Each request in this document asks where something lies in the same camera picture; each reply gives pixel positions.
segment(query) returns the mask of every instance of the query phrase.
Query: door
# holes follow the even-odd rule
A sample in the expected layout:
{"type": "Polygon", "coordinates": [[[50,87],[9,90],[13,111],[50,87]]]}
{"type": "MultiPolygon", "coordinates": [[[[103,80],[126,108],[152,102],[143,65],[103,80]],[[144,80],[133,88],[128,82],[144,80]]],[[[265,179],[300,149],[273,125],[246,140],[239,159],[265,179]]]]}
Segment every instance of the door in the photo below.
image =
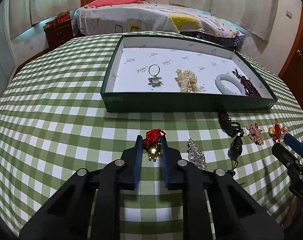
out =
{"type": "Polygon", "coordinates": [[[292,91],[303,109],[303,7],[298,34],[279,77],[292,91]]]}

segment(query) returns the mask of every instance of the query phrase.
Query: pink pillow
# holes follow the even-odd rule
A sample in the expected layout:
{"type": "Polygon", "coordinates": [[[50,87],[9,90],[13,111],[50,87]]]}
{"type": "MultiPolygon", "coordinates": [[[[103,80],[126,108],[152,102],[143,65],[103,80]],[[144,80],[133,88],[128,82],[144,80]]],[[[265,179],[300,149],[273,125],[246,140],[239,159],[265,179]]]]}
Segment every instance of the pink pillow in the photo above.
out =
{"type": "Polygon", "coordinates": [[[129,4],[129,3],[144,3],[141,0],[95,0],[86,4],[85,8],[98,8],[107,5],[129,4]]]}

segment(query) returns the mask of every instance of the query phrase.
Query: wall switch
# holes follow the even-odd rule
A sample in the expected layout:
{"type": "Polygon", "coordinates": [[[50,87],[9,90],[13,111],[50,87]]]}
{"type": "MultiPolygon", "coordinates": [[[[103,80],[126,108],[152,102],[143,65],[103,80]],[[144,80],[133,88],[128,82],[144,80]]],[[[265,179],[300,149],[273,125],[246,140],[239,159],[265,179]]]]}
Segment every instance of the wall switch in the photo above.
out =
{"type": "Polygon", "coordinates": [[[287,11],[287,12],[286,12],[286,16],[287,16],[288,18],[290,18],[290,19],[293,17],[293,15],[292,15],[292,13],[291,13],[290,11],[287,11]]]}

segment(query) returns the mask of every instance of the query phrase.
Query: nightstand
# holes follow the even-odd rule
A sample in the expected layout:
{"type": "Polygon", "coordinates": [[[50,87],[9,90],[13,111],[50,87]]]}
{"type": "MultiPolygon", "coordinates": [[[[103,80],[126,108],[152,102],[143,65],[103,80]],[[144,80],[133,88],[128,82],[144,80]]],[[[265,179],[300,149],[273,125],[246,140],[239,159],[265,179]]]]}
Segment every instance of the nightstand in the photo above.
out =
{"type": "Polygon", "coordinates": [[[44,30],[50,50],[58,48],[74,38],[71,20],[50,26],[44,30]]]}

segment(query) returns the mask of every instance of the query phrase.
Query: white bangle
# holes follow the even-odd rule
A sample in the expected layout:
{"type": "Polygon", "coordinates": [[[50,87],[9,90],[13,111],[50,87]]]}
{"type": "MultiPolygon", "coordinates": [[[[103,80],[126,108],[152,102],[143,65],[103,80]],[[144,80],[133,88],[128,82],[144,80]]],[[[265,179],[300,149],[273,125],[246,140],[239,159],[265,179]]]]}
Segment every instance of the white bangle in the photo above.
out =
{"type": "Polygon", "coordinates": [[[228,81],[228,82],[234,84],[239,89],[239,91],[241,92],[242,96],[246,95],[246,92],[245,92],[245,89],[244,89],[243,85],[240,82],[238,82],[238,80],[236,78],[233,78],[233,77],[231,77],[231,76],[229,76],[227,74],[220,74],[215,79],[216,87],[218,88],[218,90],[222,94],[225,94],[225,95],[238,95],[237,93],[231,92],[229,89],[227,89],[224,86],[224,84],[222,83],[222,80],[225,80],[225,81],[228,81]]]}

